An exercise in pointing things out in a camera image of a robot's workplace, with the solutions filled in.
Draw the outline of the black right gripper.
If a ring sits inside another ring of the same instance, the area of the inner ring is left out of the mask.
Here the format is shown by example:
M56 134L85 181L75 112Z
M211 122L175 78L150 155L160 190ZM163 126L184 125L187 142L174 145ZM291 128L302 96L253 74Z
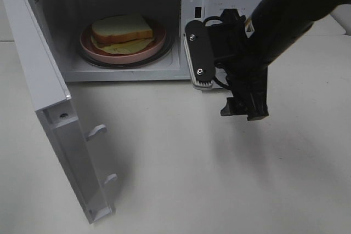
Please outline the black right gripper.
M221 109L223 117L243 116L258 121L269 116L267 69L258 66L259 56L245 33L246 17L238 9L224 9L220 24L206 26L216 76L213 81L232 93Z

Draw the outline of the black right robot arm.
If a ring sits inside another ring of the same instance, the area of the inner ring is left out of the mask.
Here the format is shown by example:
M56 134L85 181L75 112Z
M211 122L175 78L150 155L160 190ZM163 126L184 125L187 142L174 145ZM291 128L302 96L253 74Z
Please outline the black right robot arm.
M225 10L219 24L207 28L214 64L227 76L232 92L222 116L245 115L256 121L268 115L268 66L313 24L350 0L261 0L246 18Z

